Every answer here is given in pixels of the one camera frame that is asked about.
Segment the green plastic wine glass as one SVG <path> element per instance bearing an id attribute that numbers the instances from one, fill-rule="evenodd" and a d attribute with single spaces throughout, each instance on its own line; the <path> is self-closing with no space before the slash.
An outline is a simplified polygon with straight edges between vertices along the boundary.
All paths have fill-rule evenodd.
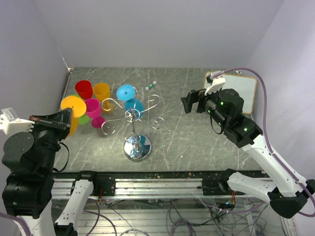
<path id="1" fill-rule="evenodd" d="M 61 102 L 61 108 L 71 108 L 72 115 L 78 119 L 79 124 L 85 124 L 89 121 L 89 117 L 86 115 L 85 101 L 76 94 L 65 97 Z"/>

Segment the pink plastic wine glass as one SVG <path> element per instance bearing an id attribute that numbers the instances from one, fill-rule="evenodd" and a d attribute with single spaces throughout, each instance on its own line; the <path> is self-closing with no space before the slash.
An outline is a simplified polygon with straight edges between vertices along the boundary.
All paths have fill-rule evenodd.
<path id="1" fill-rule="evenodd" d="M 95 98 L 89 98 L 85 100 L 86 114 L 92 119 L 92 126 L 94 128 L 101 128 L 105 119 L 101 116 L 100 102 Z"/>

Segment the blue plastic wine glass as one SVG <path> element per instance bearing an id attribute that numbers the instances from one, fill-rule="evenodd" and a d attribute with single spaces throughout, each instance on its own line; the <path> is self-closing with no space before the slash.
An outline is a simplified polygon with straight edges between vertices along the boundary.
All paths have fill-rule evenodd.
<path id="1" fill-rule="evenodd" d="M 136 89 L 132 85 L 120 86 L 117 89 L 116 96 L 120 101 L 124 102 L 126 110 L 136 109 L 140 113 L 145 110 L 142 102 L 136 98 Z"/>

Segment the green white marker pen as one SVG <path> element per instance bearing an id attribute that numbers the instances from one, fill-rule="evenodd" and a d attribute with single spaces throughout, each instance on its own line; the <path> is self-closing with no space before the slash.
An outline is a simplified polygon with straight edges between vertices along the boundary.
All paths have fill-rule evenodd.
<path id="1" fill-rule="evenodd" d="M 150 90 L 150 89 L 151 89 L 152 87 L 154 87 L 156 84 L 157 84 L 157 82 L 156 82 L 156 81 L 153 81 L 152 83 L 150 83 L 149 85 L 147 85 L 147 86 L 145 87 L 145 90 L 146 90 L 146 91 Z"/>

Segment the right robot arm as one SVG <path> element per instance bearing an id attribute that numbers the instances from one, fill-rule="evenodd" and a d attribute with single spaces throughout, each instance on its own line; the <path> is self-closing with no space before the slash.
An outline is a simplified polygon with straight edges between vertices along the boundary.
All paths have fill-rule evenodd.
<path id="1" fill-rule="evenodd" d="M 192 105 L 198 104 L 197 113 L 206 112 L 210 122 L 221 128 L 220 133 L 250 155 L 271 178 L 271 182 L 248 177 L 240 172 L 227 169 L 217 182 L 217 189 L 226 195 L 239 191 L 269 203 L 283 218 L 290 219 L 301 211 L 315 192 L 315 181 L 292 176 L 293 169 L 267 147 L 262 129 L 242 114 L 244 100 L 234 89 L 223 89 L 206 94 L 204 89 L 191 90 L 181 97 L 185 113 Z"/>

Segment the small whiteboard wooden frame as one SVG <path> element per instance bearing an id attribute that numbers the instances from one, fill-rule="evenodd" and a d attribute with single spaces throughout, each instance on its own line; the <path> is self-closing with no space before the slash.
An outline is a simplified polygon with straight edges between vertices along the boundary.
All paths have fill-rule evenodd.
<path id="1" fill-rule="evenodd" d="M 243 114 L 250 115 L 253 110 L 257 79 L 240 75 L 224 74 L 223 89 L 234 89 L 244 100 Z"/>

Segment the red plastic wine glass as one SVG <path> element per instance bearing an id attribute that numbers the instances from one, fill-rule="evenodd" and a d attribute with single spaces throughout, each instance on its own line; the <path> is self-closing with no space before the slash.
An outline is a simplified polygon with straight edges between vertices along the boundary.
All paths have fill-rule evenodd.
<path id="1" fill-rule="evenodd" d="M 81 80 L 76 83 L 75 90 L 77 91 L 78 95 L 86 100 L 90 99 L 93 96 L 93 88 L 91 82 L 87 80 Z"/>

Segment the aluminium mounting rail frame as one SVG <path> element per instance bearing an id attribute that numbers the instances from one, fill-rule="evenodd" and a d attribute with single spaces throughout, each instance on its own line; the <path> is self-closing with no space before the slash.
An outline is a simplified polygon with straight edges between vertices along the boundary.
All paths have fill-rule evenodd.
<path id="1" fill-rule="evenodd" d="M 219 172 L 54 173 L 34 236 L 294 236 L 291 219 L 252 194 L 223 192 Z"/>

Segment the chrome wine glass rack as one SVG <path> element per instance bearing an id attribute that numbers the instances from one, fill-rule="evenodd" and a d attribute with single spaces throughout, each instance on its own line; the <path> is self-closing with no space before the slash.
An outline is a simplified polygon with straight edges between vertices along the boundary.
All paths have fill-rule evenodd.
<path id="1" fill-rule="evenodd" d="M 136 131 L 135 124 L 137 122 L 140 122 L 154 130 L 158 130 L 164 127 L 165 121 L 162 117 L 155 117 L 153 125 L 145 123 L 144 121 L 141 120 L 141 118 L 144 116 L 146 112 L 150 111 L 151 109 L 159 105 L 159 103 L 161 102 L 160 96 L 156 94 L 150 95 L 148 98 L 148 104 L 153 103 L 153 105 L 149 105 L 148 108 L 146 109 L 144 108 L 145 110 L 141 113 L 136 109 L 126 110 L 124 105 L 120 105 L 116 100 L 112 98 L 107 98 L 104 100 L 104 102 L 106 100 L 110 100 L 114 102 L 116 105 L 118 105 L 118 107 L 123 110 L 124 114 L 121 120 L 126 120 L 131 125 L 132 134 L 130 136 L 125 136 L 125 142 L 123 146 L 123 151 L 127 159 L 133 162 L 140 162 L 147 159 L 152 152 L 153 144 L 148 136 Z"/>

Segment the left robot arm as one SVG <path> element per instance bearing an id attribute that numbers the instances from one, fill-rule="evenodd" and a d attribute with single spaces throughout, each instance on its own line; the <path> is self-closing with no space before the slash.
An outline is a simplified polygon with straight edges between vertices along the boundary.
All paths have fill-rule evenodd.
<path id="1" fill-rule="evenodd" d="M 100 191 L 96 172 L 79 172 L 66 207 L 57 220 L 52 219 L 55 156 L 69 135 L 73 115 L 71 108 L 29 119 L 19 118 L 12 108 L 1 111 L 0 128 L 8 136 L 2 163 L 11 171 L 2 199 L 6 217 L 24 236 L 77 235 L 87 199 Z"/>

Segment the orange wine glass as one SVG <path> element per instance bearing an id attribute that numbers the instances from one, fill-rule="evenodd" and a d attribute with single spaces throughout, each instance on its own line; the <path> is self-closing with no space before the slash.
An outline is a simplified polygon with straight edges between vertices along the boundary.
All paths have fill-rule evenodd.
<path id="1" fill-rule="evenodd" d="M 105 99 L 111 97 L 110 87 L 107 83 L 98 83 L 93 87 L 93 92 L 96 99 L 100 102 L 101 110 L 103 113 L 110 113 L 114 110 L 114 105 L 110 100 Z"/>
<path id="2" fill-rule="evenodd" d="M 79 125 L 78 118 L 85 114 L 87 106 L 83 99 L 77 96 L 67 96 L 61 101 L 61 109 L 70 108 L 71 113 L 71 126 L 67 137 L 71 137 L 77 130 Z"/>

